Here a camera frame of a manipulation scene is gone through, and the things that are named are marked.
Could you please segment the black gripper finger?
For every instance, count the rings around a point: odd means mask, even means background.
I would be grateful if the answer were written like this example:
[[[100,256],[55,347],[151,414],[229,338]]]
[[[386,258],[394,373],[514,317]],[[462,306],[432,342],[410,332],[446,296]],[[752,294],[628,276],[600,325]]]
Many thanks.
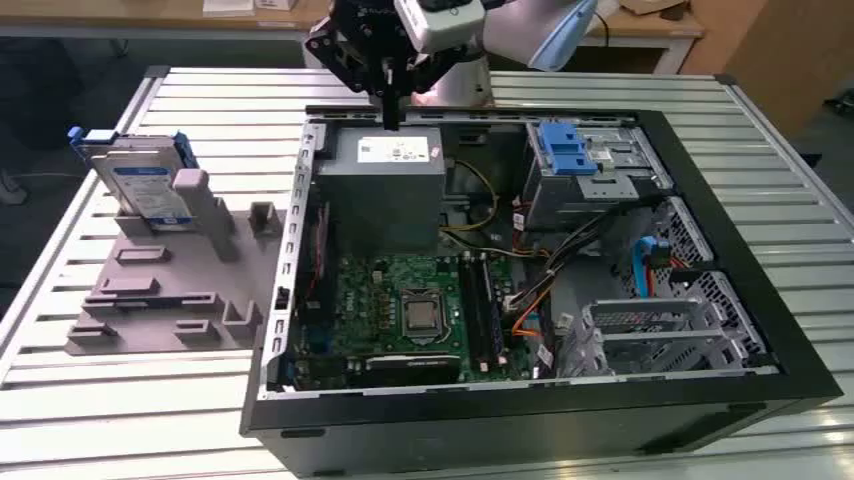
[[[323,67],[355,93],[367,93],[382,114],[383,128],[394,130],[394,98],[382,66],[371,62],[339,40],[339,30],[331,17],[325,17],[309,30],[304,47]]]
[[[456,64],[480,58],[482,49],[475,46],[452,47],[435,54],[428,54],[420,61],[415,60],[414,55],[392,58],[394,131],[399,129],[402,121],[402,100],[408,98],[412,93],[427,93]]]

